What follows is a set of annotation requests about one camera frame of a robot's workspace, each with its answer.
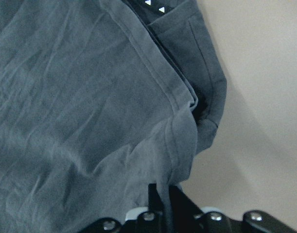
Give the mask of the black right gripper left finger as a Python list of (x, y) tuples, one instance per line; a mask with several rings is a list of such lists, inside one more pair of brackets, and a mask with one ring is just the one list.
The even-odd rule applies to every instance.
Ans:
[(154, 220), (155, 218), (163, 220), (164, 205), (157, 191), (157, 184), (150, 183), (148, 185), (148, 219)]

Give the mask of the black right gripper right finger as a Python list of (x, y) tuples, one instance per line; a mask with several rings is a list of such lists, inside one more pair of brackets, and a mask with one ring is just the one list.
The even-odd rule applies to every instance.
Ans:
[(202, 233), (204, 212), (177, 186), (169, 186), (169, 197), (176, 233)]

